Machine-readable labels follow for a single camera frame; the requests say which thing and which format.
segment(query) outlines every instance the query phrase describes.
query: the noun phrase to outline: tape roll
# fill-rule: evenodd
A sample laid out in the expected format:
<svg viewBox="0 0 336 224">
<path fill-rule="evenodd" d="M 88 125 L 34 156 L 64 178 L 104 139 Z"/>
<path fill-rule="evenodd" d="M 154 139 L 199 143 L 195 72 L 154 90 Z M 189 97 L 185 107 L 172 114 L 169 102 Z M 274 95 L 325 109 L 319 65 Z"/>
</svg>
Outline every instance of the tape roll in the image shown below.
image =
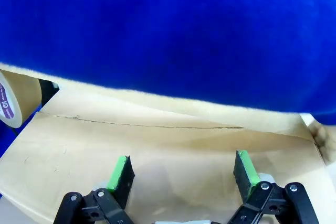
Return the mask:
<svg viewBox="0 0 336 224">
<path fill-rule="evenodd" d="M 40 105 L 41 86 L 37 78 L 0 70 L 0 119 L 19 128 Z"/>
</svg>

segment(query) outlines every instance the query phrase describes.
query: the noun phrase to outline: green tape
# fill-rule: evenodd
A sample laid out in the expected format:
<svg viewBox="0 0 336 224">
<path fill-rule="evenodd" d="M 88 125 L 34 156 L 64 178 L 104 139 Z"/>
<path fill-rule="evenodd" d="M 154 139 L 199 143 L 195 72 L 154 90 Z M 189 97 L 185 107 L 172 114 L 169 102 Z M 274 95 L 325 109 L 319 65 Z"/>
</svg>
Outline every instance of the green tape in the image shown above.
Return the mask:
<svg viewBox="0 0 336 224">
<path fill-rule="evenodd" d="M 119 179 L 121 177 L 121 173 L 125 167 L 127 161 L 127 156 L 120 156 L 117 164 L 114 168 L 114 171 L 112 173 L 112 176 L 110 178 L 110 181 L 107 184 L 106 189 L 109 190 L 110 192 L 114 192 L 114 190 L 117 188 Z"/>
<path fill-rule="evenodd" d="M 254 186 L 256 186 L 261 180 L 259 178 L 259 175 L 258 175 L 256 169 L 254 168 L 252 160 L 248 156 L 247 151 L 238 151 L 238 152 L 239 152 L 240 159 L 243 163 L 243 166 L 245 168 L 247 177 L 248 177 L 248 179 L 250 181 L 250 184 L 251 184 L 251 187 L 250 187 L 249 192 L 248 192 L 248 195 L 250 195 L 252 188 Z"/>
</svg>

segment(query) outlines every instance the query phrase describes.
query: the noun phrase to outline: screw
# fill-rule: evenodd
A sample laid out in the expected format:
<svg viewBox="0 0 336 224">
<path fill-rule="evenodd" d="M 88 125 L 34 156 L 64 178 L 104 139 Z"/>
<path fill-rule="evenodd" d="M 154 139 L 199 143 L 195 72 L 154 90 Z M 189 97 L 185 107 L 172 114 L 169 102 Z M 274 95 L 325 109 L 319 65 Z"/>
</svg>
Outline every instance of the screw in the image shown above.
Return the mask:
<svg viewBox="0 0 336 224">
<path fill-rule="evenodd" d="M 289 189 L 290 189 L 291 191 L 297 191 L 297 190 L 298 190 L 298 187 L 297 187 L 296 185 L 291 185 L 291 186 L 289 187 Z"/>
<path fill-rule="evenodd" d="M 261 188 L 262 188 L 263 190 L 268 190 L 268 189 L 269 189 L 269 185 L 266 184 L 266 183 L 262 183 Z"/>
</svg>

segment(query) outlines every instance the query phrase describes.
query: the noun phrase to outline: blue blanket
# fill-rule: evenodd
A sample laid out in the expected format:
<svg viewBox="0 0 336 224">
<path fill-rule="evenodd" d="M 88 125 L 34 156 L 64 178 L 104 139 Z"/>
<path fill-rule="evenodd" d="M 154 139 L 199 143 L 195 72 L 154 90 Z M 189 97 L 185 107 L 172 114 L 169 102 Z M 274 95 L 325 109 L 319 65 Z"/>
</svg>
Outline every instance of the blue blanket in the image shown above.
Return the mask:
<svg viewBox="0 0 336 224">
<path fill-rule="evenodd" d="M 336 0 L 0 0 L 0 61 L 336 124 Z"/>
</svg>

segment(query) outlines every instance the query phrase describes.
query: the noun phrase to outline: blue fabric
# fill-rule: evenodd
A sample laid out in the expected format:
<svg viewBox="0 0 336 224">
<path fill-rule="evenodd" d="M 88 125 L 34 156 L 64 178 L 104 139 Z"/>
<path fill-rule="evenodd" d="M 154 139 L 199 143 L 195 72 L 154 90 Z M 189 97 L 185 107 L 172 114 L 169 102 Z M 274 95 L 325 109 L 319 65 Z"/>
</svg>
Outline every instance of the blue fabric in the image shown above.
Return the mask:
<svg viewBox="0 0 336 224">
<path fill-rule="evenodd" d="M 336 0 L 0 0 L 1 62 L 321 123 L 335 52 Z"/>
</svg>

